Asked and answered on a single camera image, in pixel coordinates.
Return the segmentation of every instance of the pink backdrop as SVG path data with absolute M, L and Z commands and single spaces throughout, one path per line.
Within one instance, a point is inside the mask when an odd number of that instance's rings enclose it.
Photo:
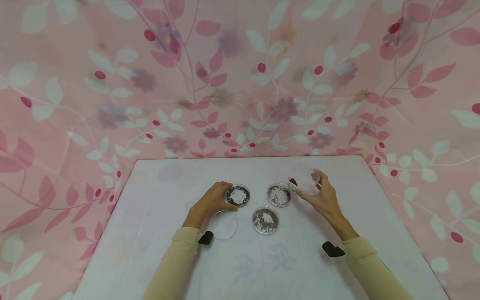
M 72 297 L 137 159 L 344 154 L 366 159 L 448 295 L 475 298 L 479 11 L 3 0 L 0 299 Z

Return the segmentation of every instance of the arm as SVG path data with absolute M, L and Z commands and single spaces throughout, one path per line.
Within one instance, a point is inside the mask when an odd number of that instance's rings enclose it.
M 336 198 L 336 191 L 328 177 L 319 170 L 321 185 L 316 195 L 297 190 L 297 194 L 309 202 L 316 211 L 325 217 L 343 241 L 340 248 L 347 254 L 347 265 L 360 282 L 370 300 L 412 299 L 407 290 L 378 257 L 377 251 L 368 240 L 355 231 L 343 216 Z
M 175 233 L 172 244 L 165 252 L 160 266 L 150 281 L 142 300 L 177 300 L 192 261 L 197 254 L 200 226 L 205 217 L 218 210 L 236 210 L 223 201 L 226 182 L 215 183 L 190 209 L 185 222 Z

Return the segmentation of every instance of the petri dish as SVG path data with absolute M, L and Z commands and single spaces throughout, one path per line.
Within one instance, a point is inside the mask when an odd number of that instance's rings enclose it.
M 227 240 L 235 234 L 237 226 L 237 218 L 233 213 L 221 210 L 212 216 L 207 230 L 213 232 L 215 239 Z

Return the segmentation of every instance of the right hand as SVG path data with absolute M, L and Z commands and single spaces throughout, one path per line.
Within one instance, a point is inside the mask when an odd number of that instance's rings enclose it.
M 315 185 L 319 192 L 316 195 L 309 195 L 304 191 L 297 190 L 297 195 L 310 203 L 315 210 L 323 215 L 327 220 L 334 220 L 343 217 L 342 211 L 340 210 L 340 206 L 338 205 L 338 201 L 336 199 L 335 189 L 328 181 L 328 176 L 326 176 L 320 170 L 315 170 L 315 172 L 320 175 L 320 180 L 318 183 L 322 186 L 319 187 L 318 184 Z

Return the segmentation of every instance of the sleeve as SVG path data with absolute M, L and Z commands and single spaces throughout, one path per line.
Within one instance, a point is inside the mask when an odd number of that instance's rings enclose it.
M 197 228 L 177 229 L 142 300 L 177 300 L 201 237 Z
M 347 254 L 347 265 L 370 300 L 412 299 L 366 238 L 346 240 L 340 248 Z

